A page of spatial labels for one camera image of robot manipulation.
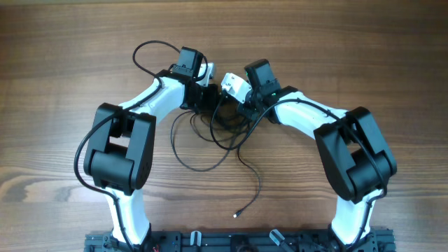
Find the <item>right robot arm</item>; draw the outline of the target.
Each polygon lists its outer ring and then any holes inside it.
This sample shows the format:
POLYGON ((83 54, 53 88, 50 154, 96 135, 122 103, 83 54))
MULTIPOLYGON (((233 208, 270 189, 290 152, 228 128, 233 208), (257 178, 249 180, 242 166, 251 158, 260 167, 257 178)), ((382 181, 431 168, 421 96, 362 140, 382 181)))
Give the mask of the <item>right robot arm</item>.
POLYGON ((373 206, 388 193, 397 162, 373 115, 313 101, 292 86, 281 87, 267 59, 245 66, 250 90, 242 112, 293 127, 316 142, 325 176, 337 194, 330 232, 345 251, 357 249, 370 232, 373 206))

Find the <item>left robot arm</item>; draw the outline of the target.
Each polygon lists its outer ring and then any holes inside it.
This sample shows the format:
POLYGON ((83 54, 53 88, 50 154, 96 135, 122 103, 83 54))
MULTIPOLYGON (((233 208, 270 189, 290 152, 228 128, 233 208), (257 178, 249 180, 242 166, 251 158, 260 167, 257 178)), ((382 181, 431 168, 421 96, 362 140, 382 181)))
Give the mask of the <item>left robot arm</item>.
POLYGON ((198 50, 177 52, 177 63, 154 74, 141 94, 119 105, 101 104, 78 147, 85 151, 83 170, 94 182, 84 186, 106 196, 111 246, 119 251, 142 251, 151 238, 142 188, 151 172, 157 124, 175 109, 216 107, 214 65, 198 50))

